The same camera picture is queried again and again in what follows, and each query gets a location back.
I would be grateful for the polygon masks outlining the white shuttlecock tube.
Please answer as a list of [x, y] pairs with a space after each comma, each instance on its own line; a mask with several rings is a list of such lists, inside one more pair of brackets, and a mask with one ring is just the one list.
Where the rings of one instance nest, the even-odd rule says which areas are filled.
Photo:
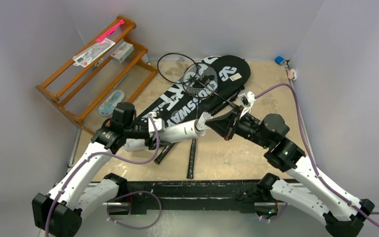
[[[196, 139], [199, 138], [195, 131], [195, 123], [197, 120], [190, 120], [187, 122], [183, 122], [180, 124], [173, 125], [171, 127], [166, 127], [165, 131], [161, 133], [160, 137], [163, 141], [167, 142], [165, 145], [185, 141], [185, 140], [191, 140], [191, 139]], [[127, 152], [134, 152], [138, 151], [137, 150], [137, 138], [128, 138], [126, 139], [126, 143], [123, 146], [124, 150]]]

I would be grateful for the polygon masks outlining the black badminton racket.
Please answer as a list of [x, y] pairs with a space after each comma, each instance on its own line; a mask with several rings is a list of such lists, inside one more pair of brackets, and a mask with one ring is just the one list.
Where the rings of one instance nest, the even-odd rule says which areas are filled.
[[182, 86], [184, 92], [193, 98], [204, 100], [216, 96], [226, 105], [234, 104], [218, 94], [218, 74], [207, 63], [197, 63], [187, 55], [173, 52], [158, 59], [157, 69], [166, 81]]

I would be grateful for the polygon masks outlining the white shuttlecock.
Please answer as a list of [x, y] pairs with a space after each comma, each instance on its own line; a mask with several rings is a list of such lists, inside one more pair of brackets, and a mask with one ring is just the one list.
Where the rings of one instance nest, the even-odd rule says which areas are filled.
[[206, 125], [206, 122], [212, 118], [213, 116], [209, 112], [203, 112], [197, 119], [197, 122], [195, 123], [195, 128], [199, 131], [207, 130], [209, 127]]
[[194, 131], [198, 137], [203, 137], [206, 134], [206, 130], [199, 129], [197, 126], [194, 127]]

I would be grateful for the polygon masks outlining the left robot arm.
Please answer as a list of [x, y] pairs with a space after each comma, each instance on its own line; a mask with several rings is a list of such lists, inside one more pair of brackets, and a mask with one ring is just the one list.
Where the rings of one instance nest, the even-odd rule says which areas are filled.
[[[128, 102], [118, 103], [113, 116], [94, 133], [84, 154], [66, 176], [46, 194], [38, 193], [33, 198], [35, 226], [42, 229], [46, 237], [73, 237], [83, 220], [108, 200], [131, 201], [135, 195], [148, 194], [159, 201], [150, 191], [130, 191], [127, 180], [115, 174], [109, 174], [90, 190], [87, 187], [112, 158], [138, 165], [151, 162], [158, 153], [160, 134], [164, 130], [165, 122], [158, 112], [150, 112], [146, 125], [139, 125], [135, 106]], [[154, 146], [151, 158], [140, 162], [116, 155], [127, 139], [135, 138]]]

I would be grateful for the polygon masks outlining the black racket bag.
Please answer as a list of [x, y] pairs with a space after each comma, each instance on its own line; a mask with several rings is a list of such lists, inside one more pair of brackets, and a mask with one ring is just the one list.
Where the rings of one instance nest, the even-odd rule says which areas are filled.
[[247, 61], [233, 55], [196, 62], [184, 54], [167, 53], [159, 58], [157, 70], [171, 86], [137, 115], [136, 125], [146, 125], [150, 112], [159, 113], [167, 127], [202, 112], [216, 114], [236, 99], [251, 75]]

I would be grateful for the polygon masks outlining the white shuttlecock front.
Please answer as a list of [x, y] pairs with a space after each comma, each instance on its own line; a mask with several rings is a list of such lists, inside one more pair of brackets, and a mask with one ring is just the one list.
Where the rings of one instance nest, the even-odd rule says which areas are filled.
[[199, 131], [207, 130], [209, 127], [206, 125], [206, 122], [212, 118], [213, 116], [209, 112], [203, 112], [197, 119], [197, 122], [195, 123], [195, 128]]

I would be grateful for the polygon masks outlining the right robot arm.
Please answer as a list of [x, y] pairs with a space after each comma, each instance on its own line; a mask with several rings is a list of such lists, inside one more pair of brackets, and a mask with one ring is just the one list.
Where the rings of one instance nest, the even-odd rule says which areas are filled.
[[250, 113], [234, 109], [212, 117], [203, 112], [205, 125], [226, 141], [238, 135], [267, 149], [264, 154], [274, 168], [301, 183], [307, 191], [298, 190], [276, 175], [267, 173], [258, 183], [260, 199], [286, 202], [307, 213], [325, 226], [333, 237], [356, 237], [375, 205], [359, 199], [337, 185], [312, 163], [298, 145], [286, 137], [289, 127], [279, 114], [268, 114], [259, 120]]

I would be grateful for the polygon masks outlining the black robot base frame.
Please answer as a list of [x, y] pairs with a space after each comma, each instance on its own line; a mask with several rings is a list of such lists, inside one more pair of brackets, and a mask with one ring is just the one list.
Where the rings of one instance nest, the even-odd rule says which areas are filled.
[[60, 197], [54, 206], [51, 222], [83, 221], [103, 203], [125, 203], [131, 214], [146, 214], [148, 210], [203, 210], [255, 213], [256, 203], [275, 202], [270, 194], [272, 185], [281, 181], [273, 174], [251, 180], [199, 181], [128, 181], [110, 173], [93, 187], [70, 183], [66, 194], [78, 198]]

